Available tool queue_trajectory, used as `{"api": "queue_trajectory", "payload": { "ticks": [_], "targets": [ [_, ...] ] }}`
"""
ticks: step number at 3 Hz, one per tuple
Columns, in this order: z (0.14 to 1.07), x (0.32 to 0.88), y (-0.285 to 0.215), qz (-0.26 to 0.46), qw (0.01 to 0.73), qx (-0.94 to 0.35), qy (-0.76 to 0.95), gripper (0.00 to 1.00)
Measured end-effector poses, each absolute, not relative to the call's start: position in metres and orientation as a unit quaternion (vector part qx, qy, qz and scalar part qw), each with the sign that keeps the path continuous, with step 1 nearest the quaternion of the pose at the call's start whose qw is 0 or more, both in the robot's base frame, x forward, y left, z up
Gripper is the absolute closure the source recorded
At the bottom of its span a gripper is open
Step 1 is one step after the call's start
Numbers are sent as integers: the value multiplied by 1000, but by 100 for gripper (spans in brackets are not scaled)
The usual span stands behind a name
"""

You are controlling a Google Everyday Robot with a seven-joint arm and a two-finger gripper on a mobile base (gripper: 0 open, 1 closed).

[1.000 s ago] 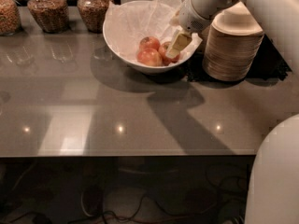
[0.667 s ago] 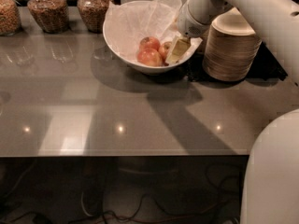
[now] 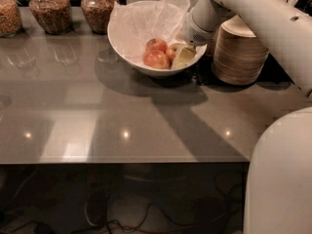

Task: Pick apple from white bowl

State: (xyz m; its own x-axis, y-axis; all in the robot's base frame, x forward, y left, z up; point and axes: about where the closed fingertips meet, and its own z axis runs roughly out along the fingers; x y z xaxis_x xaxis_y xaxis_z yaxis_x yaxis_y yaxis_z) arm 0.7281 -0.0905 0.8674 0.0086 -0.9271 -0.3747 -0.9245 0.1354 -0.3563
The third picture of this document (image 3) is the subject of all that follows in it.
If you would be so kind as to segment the white robot shoulder cover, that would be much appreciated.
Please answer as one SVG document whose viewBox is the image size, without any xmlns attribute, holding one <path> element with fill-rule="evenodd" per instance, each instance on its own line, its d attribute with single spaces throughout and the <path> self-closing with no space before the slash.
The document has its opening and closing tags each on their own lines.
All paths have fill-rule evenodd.
<svg viewBox="0 0 312 234">
<path fill-rule="evenodd" d="M 250 162 L 244 234 L 312 234 L 312 108 L 273 123 Z"/>
</svg>

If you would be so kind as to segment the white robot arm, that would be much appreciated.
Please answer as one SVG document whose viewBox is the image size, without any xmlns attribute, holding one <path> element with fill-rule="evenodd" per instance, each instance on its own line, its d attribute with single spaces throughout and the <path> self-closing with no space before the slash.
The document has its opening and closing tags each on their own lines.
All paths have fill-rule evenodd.
<svg viewBox="0 0 312 234">
<path fill-rule="evenodd" d="M 312 93 L 312 18 L 282 0 L 198 0 L 178 36 L 204 46 L 237 15 L 307 97 Z"/>
</svg>

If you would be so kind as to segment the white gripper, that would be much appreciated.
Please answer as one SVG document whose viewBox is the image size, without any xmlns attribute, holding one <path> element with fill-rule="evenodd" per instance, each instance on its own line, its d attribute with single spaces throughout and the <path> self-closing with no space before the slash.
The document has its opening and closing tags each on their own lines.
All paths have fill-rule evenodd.
<svg viewBox="0 0 312 234">
<path fill-rule="evenodd" d="M 195 23 L 192 14 L 189 13 L 176 35 L 177 40 L 184 41 L 189 45 L 180 44 L 178 46 L 175 52 L 172 69 L 185 67 L 196 56 L 196 48 L 194 46 L 206 45 L 211 34 L 212 32 L 201 29 Z"/>
</svg>

